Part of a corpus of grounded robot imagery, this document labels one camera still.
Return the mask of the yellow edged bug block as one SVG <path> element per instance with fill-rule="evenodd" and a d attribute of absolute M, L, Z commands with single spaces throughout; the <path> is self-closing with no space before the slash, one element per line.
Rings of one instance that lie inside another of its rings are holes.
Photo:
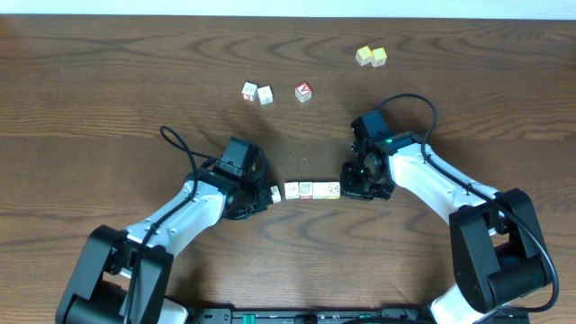
<path fill-rule="evenodd" d="M 271 188 L 271 196 L 273 203 L 279 203 L 282 200 L 282 196 L 277 185 L 273 185 Z"/>

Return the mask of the yellow face wooden block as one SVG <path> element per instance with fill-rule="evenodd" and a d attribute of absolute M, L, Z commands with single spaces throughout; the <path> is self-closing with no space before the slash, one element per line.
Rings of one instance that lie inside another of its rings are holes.
<path fill-rule="evenodd" d="M 341 196 L 340 190 L 340 182 L 326 182 L 327 199 L 339 199 Z"/>

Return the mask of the green edged wooden block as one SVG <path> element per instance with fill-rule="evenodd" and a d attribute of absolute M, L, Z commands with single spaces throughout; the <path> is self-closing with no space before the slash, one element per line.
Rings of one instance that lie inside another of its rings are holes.
<path fill-rule="evenodd" d="M 286 200 L 300 198 L 300 186 L 298 182 L 287 182 L 284 184 L 284 197 Z"/>

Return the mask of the plain cream wooden block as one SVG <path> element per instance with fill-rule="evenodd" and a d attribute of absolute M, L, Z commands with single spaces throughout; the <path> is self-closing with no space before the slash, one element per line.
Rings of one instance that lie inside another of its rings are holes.
<path fill-rule="evenodd" d="M 329 195 L 328 183 L 326 182 L 312 183 L 312 198 L 314 200 L 326 199 L 328 195 Z"/>

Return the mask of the red spiral wooden block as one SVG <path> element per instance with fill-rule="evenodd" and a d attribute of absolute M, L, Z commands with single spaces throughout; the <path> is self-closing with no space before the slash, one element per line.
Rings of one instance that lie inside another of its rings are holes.
<path fill-rule="evenodd" d="M 299 182 L 299 198 L 302 200 L 313 198 L 313 182 Z"/>

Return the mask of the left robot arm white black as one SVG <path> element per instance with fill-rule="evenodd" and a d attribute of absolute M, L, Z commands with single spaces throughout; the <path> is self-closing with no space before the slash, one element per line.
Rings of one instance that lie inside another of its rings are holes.
<path fill-rule="evenodd" d="M 56 311 L 58 323 L 184 323 L 187 308 L 166 297 L 176 257 L 221 219 L 243 220 L 281 200 L 262 180 L 239 184 L 216 175 L 188 180 L 138 223 L 106 225 L 87 238 Z"/>

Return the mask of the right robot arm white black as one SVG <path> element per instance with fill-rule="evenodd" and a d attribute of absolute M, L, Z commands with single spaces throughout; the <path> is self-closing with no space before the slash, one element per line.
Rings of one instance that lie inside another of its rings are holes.
<path fill-rule="evenodd" d="M 342 166 L 344 196 L 387 200 L 401 187 L 449 226 L 455 284 L 428 305 L 428 321 L 513 320 L 554 306 L 559 277 L 526 193 L 501 192 L 472 180 L 411 131 L 355 128 L 354 134 L 357 160 Z M 553 292 L 544 305 L 512 304 L 546 286 Z"/>

